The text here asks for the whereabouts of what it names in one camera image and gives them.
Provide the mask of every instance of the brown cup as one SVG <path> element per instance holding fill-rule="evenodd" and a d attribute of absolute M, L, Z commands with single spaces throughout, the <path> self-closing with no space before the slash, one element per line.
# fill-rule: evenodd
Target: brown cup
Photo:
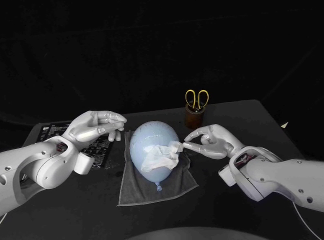
<path fill-rule="evenodd" d="M 191 110 L 191 107 L 188 106 L 188 104 L 185 104 L 185 126 L 192 130 L 195 130 L 201 127 L 204 111 L 205 111 L 205 107 L 201 108 L 201 110 L 198 112 L 194 112 Z"/>

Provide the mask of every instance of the white tissue paper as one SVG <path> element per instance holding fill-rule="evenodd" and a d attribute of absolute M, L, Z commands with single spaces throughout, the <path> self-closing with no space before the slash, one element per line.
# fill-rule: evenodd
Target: white tissue paper
<path fill-rule="evenodd" d="M 182 150 L 184 147 L 178 141 L 171 141 L 169 146 L 153 146 L 142 162 L 142 172 L 149 172 L 159 167 L 166 167 L 172 170 L 178 165 L 176 152 L 181 152 Z"/>

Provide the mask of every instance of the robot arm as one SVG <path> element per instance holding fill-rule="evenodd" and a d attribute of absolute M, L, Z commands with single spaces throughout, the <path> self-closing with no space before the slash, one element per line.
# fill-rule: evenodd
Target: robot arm
<path fill-rule="evenodd" d="M 59 186 L 72 171 L 87 174 L 94 158 L 79 153 L 108 133 L 119 140 L 126 118 L 108 111 L 88 111 L 72 122 L 62 136 L 0 153 L 0 216 L 45 189 Z"/>
<path fill-rule="evenodd" d="M 282 161 L 265 148 L 244 146 L 217 124 L 197 129 L 185 141 L 200 134 L 204 134 L 202 145 L 184 142 L 184 147 L 214 159 L 230 157 L 229 165 L 218 171 L 229 186 L 237 184 L 255 201 L 276 192 L 297 205 L 324 212 L 324 162 Z"/>

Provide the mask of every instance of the gold scissor handle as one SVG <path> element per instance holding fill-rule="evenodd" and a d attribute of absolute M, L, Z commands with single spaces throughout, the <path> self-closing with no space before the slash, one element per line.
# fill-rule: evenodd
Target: gold scissor handle
<path fill-rule="evenodd" d="M 188 92 L 192 92 L 192 106 L 189 105 L 188 100 L 187 100 L 187 93 Z M 194 109 L 194 107 L 195 107 L 195 92 L 191 89 L 187 90 L 187 92 L 185 92 L 185 102 L 187 102 L 187 105 Z"/>
<path fill-rule="evenodd" d="M 198 92 L 198 107 L 200 107 L 200 93 L 205 93 L 205 94 L 207 94 L 207 102 L 208 102 L 208 92 L 207 92 L 205 90 L 201 90 L 201 91 Z"/>

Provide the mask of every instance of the balloon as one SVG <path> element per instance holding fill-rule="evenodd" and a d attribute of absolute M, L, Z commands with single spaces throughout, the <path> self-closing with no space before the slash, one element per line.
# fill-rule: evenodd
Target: balloon
<path fill-rule="evenodd" d="M 166 167 L 159 167 L 149 172 L 142 172 L 142 163 L 147 152 L 153 146 L 168 146 L 169 141 L 179 141 L 178 135 L 171 128 L 171 126 L 160 121 L 146 122 L 134 131 L 134 134 L 130 139 L 130 158 L 134 164 L 136 169 L 142 173 L 143 177 L 156 185 L 171 174 L 171 171 Z"/>

